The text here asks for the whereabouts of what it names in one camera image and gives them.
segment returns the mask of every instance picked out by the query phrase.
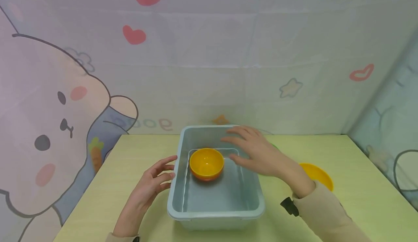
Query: hand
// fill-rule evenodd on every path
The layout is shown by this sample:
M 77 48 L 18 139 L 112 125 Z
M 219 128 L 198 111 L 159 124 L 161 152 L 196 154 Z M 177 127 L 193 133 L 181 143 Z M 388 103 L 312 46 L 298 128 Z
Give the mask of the hand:
M 162 159 L 144 172 L 119 215 L 113 230 L 114 236 L 134 237 L 137 235 L 142 219 L 156 196 L 170 188 L 171 183 L 168 181 L 171 181 L 175 174 L 163 173 L 163 171 L 174 170 L 174 165 L 168 165 L 168 163 L 176 159 L 177 156 Z
M 257 130 L 248 126 L 236 126 L 226 132 L 239 137 L 223 137 L 221 141 L 232 143 L 245 151 L 249 159 L 231 154 L 235 164 L 256 173 L 275 176 L 288 184 L 294 193 L 303 198 L 315 189 L 315 183 L 306 175 L 303 168 L 294 160 L 283 154 Z
M 230 156 L 237 165 L 240 165 L 256 173 L 283 178 L 287 171 L 299 166 L 297 162 L 280 152 L 270 144 L 257 130 L 248 126 L 236 126 L 226 132 L 240 135 L 239 137 L 224 137 L 221 141 L 239 146 L 250 159 L 239 157 L 236 154 Z

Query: yellow bowl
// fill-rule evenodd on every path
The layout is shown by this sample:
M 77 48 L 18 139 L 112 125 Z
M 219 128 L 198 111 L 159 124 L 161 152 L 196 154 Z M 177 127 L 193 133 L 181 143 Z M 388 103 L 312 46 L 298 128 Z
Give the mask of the yellow bowl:
M 219 151 L 203 148 L 192 154 L 189 165 L 196 178 L 202 181 L 212 181 L 221 175 L 224 163 L 224 157 Z
M 305 170 L 306 174 L 308 174 L 309 178 L 321 182 L 331 191 L 334 190 L 332 179 L 324 170 L 309 163 L 300 163 L 300 165 L 302 166 L 303 170 Z

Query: finger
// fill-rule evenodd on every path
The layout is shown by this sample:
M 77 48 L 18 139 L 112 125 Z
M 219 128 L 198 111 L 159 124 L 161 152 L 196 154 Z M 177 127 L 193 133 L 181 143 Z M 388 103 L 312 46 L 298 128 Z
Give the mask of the finger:
M 255 171 L 255 162 L 250 159 L 245 159 L 243 157 L 237 156 L 236 154 L 229 155 L 229 158 L 235 162 L 235 164 L 248 168 L 251 171 Z
M 170 157 L 166 157 L 165 159 L 161 159 L 157 163 L 152 165 L 147 171 L 151 173 L 153 177 L 155 177 L 158 175 L 157 172 L 163 165 L 173 162 L 176 159 L 177 159 L 177 156 L 170 156 Z
M 231 129 L 228 129 L 226 132 L 238 134 L 241 137 L 243 137 L 245 140 L 248 140 L 249 138 L 251 138 L 250 133 L 248 133 L 248 131 L 245 130 L 241 126 L 235 126 L 235 127 L 231 128 Z
M 244 146 L 246 145 L 246 141 L 244 139 L 232 136 L 223 137 L 221 138 L 221 141 L 232 143 L 234 145 L 239 146 L 240 148 L 244 148 Z
M 159 189 L 157 190 L 157 193 L 163 192 L 166 189 L 170 189 L 171 182 L 166 182 L 160 185 Z
M 251 129 L 253 129 L 253 131 L 255 132 L 255 134 L 257 135 L 257 136 L 260 136 L 260 137 L 264 137 L 264 135 L 258 130 L 258 129 L 256 129 L 256 128 L 253 128 L 253 127 L 250 127 Z
M 174 165 L 163 165 L 162 167 L 156 169 L 156 171 L 152 172 L 152 177 L 155 178 L 156 176 L 160 175 L 163 171 L 173 171 Z
M 171 173 L 163 173 L 154 179 L 154 182 L 158 185 L 161 185 L 164 182 L 171 181 L 176 174 L 174 172 Z
M 256 129 L 250 126 L 242 126 L 243 129 L 245 129 L 251 136 L 257 137 Z

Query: bunny face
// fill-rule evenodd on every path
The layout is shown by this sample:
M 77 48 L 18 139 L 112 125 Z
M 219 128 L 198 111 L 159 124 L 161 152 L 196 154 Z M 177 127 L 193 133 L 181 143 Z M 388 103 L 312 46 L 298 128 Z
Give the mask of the bunny face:
M 32 216 L 73 183 L 86 161 L 90 126 L 110 96 L 100 80 L 61 49 L 28 36 L 5 38 L 0 192 L 12 209 Z

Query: tabletop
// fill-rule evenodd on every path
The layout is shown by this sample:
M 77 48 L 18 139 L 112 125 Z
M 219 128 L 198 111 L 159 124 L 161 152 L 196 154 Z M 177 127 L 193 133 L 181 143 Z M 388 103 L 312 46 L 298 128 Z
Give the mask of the tabletop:
M 347 213 L 379 242 L 416 241 L 418 213 L 345 135 L 274 135 L 267 139 L 297 162 L 323 168 Z M 122 135 L 71 213 L 55 242 L 104 242 L 142 173 L 175 155 L 178 135 Z M 148 210 L 140 227 L 143 242 L 318 242 L 300 217 L 280 202 L 291 190 L 279 179 L 260 176 L 266 212 L 238 231 L 187 231 L 167 214 L 168 191 Z

